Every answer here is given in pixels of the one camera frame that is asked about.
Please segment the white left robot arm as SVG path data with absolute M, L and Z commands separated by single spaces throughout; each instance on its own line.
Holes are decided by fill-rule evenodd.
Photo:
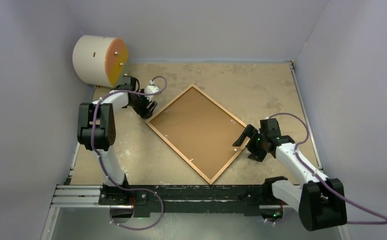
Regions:
M 91 151 L 98 160 L 104 181 L 104 196 L 109 196 L 119 205 L 126 204 L 133 190 L 126 174 L 120 169 L 114 144 L 117 138 L 115 113 L 131 107 L 142 119 L 153 115 L 157 102 L 154 96 L 165 88 L 152 79 L 144 88 L 133 76 L 127 76 L 123 84 L 112 88 L 105 96 L 93 102 L 83 102 L 78 108 L 77 140 Z

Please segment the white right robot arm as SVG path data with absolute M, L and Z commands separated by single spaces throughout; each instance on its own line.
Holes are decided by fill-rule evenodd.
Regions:
M 270 204 L 277 200 L 298 212 L 300 222 L 308 231 L 342 226 L 347 223 L 344 186 L 337 178 L 329 178 L 314 167 L 299 151 L 289 135 L 282 135 L 274 118 L 262 119 L 260 128 L 248 124 L 233 147 L 240 147 L 249 139 L 248 158 L 263 161 L 271 154 L 291 172 L 297 181 L 294 185 L 287 178 L 267 178 L 262 190 L 263 199 Z

